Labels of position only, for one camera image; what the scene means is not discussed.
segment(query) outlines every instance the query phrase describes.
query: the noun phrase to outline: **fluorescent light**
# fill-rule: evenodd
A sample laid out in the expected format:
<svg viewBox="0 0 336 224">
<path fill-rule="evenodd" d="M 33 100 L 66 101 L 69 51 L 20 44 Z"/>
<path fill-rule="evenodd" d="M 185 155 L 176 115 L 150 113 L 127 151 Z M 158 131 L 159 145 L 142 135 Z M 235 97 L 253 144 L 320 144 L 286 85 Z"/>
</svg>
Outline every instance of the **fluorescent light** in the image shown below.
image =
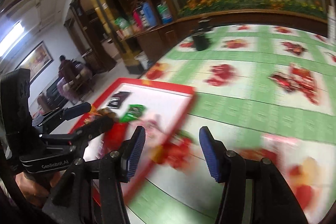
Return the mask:
<svg viewBox="0 0 336 224">
<path fill-rule="evenodd" d="M 11 45 L 20 37 L 25 29 L 22 27 L 21 23 L 18 22 L 14 25 L 13 29 L 5 36 L 5 38 L 0 42 L 0 57 L 9 49 Z"/>
</svg>

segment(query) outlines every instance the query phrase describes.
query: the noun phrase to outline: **wooden cabinet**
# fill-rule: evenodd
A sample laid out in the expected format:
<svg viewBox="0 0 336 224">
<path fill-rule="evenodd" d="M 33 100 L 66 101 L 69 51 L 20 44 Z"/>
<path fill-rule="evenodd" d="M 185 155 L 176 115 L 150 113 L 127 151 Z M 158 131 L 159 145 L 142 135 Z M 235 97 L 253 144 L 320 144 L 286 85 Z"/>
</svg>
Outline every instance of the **wooden cabinet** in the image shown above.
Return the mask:
<svg viewBox="0 0 336 224">
<path fill-rule="evenodd" d="M 231 10 L 180 18 L 135 35 L 148 58 L 156 62 L 171 48 L 197 29 L 198 21 L 209 18 L 211 26 L 231 24 L 268 24 L 291 27 L 327 37 L 326 20 L 280 10 Z"/>
</svg>

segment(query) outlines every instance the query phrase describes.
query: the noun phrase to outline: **framed painting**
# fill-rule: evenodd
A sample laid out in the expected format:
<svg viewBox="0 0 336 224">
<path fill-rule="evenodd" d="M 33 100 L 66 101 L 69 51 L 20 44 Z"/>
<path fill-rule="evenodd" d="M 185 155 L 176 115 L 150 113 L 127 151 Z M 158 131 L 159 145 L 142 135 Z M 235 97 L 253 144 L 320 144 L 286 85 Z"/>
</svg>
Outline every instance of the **framed painting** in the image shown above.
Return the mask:
<svg viewBox="0 0 336 224">
<path fill-rule="evenodd" d="M 43 41 L 39 43 L 16 67 L 30 70 L 30 83 L 54 61 Z"/>
</svg>

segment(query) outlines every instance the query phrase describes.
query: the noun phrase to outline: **human hand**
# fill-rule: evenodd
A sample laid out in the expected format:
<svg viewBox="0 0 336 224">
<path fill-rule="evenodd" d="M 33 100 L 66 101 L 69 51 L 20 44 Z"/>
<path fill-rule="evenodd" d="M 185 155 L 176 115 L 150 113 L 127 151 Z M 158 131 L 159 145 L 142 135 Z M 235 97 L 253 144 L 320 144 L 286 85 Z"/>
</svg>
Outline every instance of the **human hand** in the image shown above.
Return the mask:
<svg viewBox="0 0 336 224">
<path fill-rule="evenodd" d="M 60 178 L 60 172 L 56 172 L 50 180 L 50 186 L 54 187 Z M 40 208 L 44 205 L 49 195 L 47 189 L 37 182 L 27 179 L 23 172 L 16 175 L 15 181 L 27 201 Z"/>
</svg>

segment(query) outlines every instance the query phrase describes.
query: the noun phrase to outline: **snack bag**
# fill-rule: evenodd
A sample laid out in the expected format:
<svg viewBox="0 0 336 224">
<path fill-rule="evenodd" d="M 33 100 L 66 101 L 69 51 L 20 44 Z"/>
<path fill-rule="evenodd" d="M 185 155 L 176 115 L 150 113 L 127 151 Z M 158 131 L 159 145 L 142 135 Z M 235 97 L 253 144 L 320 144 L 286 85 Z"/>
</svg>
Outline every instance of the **snack bag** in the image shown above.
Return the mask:
<svg viewBox="0 0 336 224">
<path fill-rule="evenodd" d="M 129 109 L 124 116 L 119 119 L 119 122 L 131 122 L 137 120 L 142 116 L 145 110 L 146 107 L 143 105 L 129 105 Z"/>
<path fill-rule="evenodd" d="M 109 103 L 108 103 L 107 107 L 120 108 L 123 101 L 125 101 L 126 98 L 131 95 L 131 93 L 132 93 L 131 91 L 120 91 L 118 93 L 115 93 L 109 99 Z"/>
<path fill-rule="evenodd" d="M 90 122 L 93 122 L 95 119 L 97 119 L 98 117 L 103 116 L 103 115 L 108 115 L 114 121 L 118 120 L 117 114 L 115 114 L 115 112 L 113 112 L 112 110 L 110 110 L 106 107 L 98 109 L 98 110 L 96 110 L 96 109 L 91 110 L 89 112 L 89 114 L 90 114 L 89 117 L 84 120 L 84 124 L 88 124 Z"/>
</svg>

